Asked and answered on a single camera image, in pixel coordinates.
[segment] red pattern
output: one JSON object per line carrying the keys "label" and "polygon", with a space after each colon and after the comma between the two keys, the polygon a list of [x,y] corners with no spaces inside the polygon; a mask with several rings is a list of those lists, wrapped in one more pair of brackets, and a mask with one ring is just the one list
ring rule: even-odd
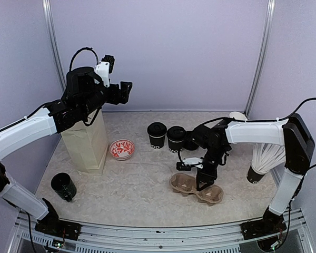
{"label": "red pattern", "polygon": [[130,155],[133,153],[134,150],[134,145],[128,141],[119,141],[116,142],[114,145],[111,147],[111,154],[114,157],[120,157],[122,153],[127,153],[127,155]]}

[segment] red and white bowl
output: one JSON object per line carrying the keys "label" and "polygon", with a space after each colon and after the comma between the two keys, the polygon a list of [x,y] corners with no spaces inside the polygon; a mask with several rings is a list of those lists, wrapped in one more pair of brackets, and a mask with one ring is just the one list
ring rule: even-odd
{"label": "red and white bowl", "polygon": [[110,145],[109,152],[116,160],[124,161],[135,152],[135,145],[129,140],[118,140]]}

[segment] robotic arm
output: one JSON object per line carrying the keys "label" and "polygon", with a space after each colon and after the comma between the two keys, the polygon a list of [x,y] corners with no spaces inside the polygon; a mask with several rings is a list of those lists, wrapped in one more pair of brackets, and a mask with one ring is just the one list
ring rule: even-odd
{"label": "robotic arm", "polygon": [[1,161],[12,152],[40,138],[61,133],[76,122],[88,123],[88,116],[101,109],[104,103],[125,104],[132,83],[110,84],[114,58],[106,55],[95,69],[79,67],[67,73],[67,87],[60,100],[45,103],[31,115],[0,129],[0,197],[14,207],[20,207],[38,220],[37,231],[77,240],[80,225],[61,221],[46,199],[39,199],[18,184],[5,170]]}
{"label": "robotic arm", "polygon": [[199,125],[192,131],[191,140],[207,149],[207,152],[204,158],[187,158],[178,162],[177,169],[197,168],[198,191],[214,184],[217,179],[217,167],[225,164],[231,143],[270,143],[284,146],[285,170],[275,196],[261,220],[243,223],[241,227],[245,239],[286,229],[283,213],[301,189],[315,146],[308,128],[298,114],[287,120],[273,122],[237,122],[227,118],[211,129]]}

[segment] white logo on cup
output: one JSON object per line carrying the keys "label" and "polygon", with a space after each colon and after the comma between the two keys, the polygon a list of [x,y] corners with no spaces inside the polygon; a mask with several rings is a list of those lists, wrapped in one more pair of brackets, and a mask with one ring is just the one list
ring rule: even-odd
{"label": "white logo on cup", "polygon": [[172,149],[170,149],[170,148],[169,148],[169,151],[172,152],[172,153],[175,153],[175,154],[178,153],[178,150],[172,150]]}

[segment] marble tabletop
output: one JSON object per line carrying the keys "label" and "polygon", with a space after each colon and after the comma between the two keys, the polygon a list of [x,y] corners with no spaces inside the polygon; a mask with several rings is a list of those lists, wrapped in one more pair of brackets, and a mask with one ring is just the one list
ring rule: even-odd
{"label": "marble tabletop", "polygon": [[[50,201],[59,216],[82,222],[134,227],[184,227],[213,225],[262,216],[276,191],[268,173],[258,184],[246,174],[252,159],[250,144],[232,145],[225,166],[218,167],[215,182],[224,191],[223,201],[208,206],[195,195],[174,193],[169,179],[178,171],[176,154],[150,146],[147,126],[155,121],[167,128],[181,125],[192,130],[212,118],[227,116],[217,112],[122,112],[103,113],[109,142],[129,139],[135,153],[126,161],[116,161],[108,153],[102,176],[80,176],[61,140],[47,166],[36,195]],[[182,151],[182,157],[201,157],[205,150]],[[77,187],[70,203],[50,186],[60,172],[68,173]],[[185,172],[195,176],[195,171]]]}

